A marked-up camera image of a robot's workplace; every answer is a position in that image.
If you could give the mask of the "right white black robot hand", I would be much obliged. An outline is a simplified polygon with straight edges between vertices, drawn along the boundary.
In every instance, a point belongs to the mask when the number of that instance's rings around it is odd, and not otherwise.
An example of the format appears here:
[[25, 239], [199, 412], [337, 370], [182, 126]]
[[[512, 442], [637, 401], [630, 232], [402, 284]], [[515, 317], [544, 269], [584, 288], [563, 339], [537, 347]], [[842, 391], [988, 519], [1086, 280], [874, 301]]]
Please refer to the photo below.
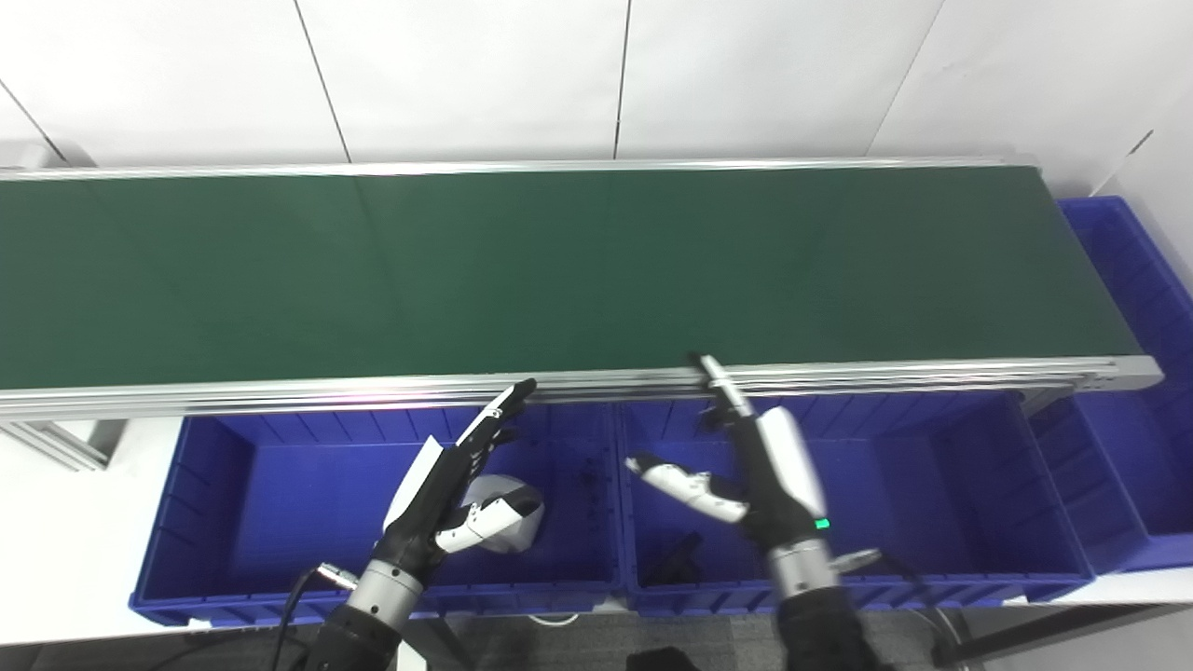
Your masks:
[[769, 562], [810, 561], [827, 568], [830, 552], [818, 522], [824, 495], [795, 417], [775, 407], [755, 410], [746, 392], [712, 355], [693, 353], [712, 419], [725, 430], [743, 485], [733, 494], [711, 472], [694, 472], [653, 453], [635, 453], [625, 467], [653, 488], [700, 515], [741, 527]]

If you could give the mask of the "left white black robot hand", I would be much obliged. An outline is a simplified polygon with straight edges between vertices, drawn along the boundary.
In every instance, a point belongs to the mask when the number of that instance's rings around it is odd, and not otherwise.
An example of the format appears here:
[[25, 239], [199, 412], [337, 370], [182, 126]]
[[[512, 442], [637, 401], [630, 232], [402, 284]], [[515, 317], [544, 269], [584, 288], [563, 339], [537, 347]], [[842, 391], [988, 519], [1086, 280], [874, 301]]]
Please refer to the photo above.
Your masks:
[[495, 447], [512, 441], [503, 425], [520, 415], [537, 386], [537, 378], [520, 378], [500, 392], [472, 418], [455, 445], [441, 447], [434, 437], [427, 438], [392, 498], [384, 533], [372, 550], [373, 560], [392, 565], [392, 572], [427, 586], [449, 554], [481, 544], [540, 513], [542, 495], [528, 486], [460, 505]]

